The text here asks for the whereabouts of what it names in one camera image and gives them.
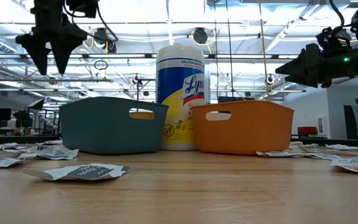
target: wooden table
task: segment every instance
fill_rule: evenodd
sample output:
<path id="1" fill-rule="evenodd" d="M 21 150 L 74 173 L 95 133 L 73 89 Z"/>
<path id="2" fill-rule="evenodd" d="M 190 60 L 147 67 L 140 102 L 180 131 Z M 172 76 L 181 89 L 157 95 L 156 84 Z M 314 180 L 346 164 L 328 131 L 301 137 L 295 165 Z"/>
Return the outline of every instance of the wooden table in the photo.
<path id="1" fill-rule="evenodd" d="M 48 182 L 21 172 L 93 162 L 131 169 L 102 182 Z M 34 159 L 0 169 L 0 223 L 358 224 L 358 174 L 319 159 L 200 152 Z"/>

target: table surface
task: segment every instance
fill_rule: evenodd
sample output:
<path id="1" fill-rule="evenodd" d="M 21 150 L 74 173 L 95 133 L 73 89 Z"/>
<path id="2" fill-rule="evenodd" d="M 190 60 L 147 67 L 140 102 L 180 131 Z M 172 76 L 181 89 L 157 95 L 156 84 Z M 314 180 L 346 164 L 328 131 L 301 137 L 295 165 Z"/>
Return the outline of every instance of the table surface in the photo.
<path id="1" fill-rule="evenodd" d="M 131 169 L 99 182 L 51 182 L 21 171 L 94 162 Z M 358 174 L 320 159 L 200 152 L 32 159 L 0 169 L 0 223 L 358 224 Z"/>

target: teal plastic basket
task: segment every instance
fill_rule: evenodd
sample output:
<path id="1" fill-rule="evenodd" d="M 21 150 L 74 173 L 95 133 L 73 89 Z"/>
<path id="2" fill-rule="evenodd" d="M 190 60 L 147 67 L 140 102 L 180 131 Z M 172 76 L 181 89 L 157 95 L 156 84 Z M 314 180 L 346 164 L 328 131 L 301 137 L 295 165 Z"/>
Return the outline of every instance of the teal plastic basket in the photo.
<path id="1" fill-rule="evenodd" d="M 153 111 L 154 118 L 133 118 L 131 109 Z M 63 105 L 60 107 L 63 145 L 104 155 L 158 151 L 167 110 L 166 105 L 113 97 L 87 98 Z"/>

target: basket handle cutout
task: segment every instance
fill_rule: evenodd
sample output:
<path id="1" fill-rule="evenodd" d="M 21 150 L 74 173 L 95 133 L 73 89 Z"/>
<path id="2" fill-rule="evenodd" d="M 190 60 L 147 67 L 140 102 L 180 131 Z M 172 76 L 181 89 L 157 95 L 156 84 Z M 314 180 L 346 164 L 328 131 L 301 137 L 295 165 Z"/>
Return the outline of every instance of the basket handle cutout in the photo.
<path id="1" fill-rule="evenodd" d="M 133 119 L 154 119 L 154 112 L 141 108 L 132 108 L 129 110 L 129 116 Z"/>
<path id="2" fill-rule="evenodd" d="M 207 121 L 227 121 L 231 118 L 230 111 L 211 111 L 205 114 Z"/>

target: storage bin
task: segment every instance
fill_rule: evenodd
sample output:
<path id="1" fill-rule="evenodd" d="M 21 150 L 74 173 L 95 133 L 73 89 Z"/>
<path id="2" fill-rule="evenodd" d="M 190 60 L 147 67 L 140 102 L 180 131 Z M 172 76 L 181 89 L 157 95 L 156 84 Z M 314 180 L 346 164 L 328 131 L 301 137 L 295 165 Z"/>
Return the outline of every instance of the storage bin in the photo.
<path id="1" fill-rule="evenodd" d="M 152 112 L 131 112 L 136 109 Z M 168 106 L 113 97 L 87 98 L 60 107 L 63 145 L 104 155 L 161 148 Z"/>
<path id="2" fill-rule="evenodd" d="M 236 101 L 191 110 L 201 152 L 253 156 L 257 151 L 282 151 L 290 145 L 294 111 L 276 103 Z"/>

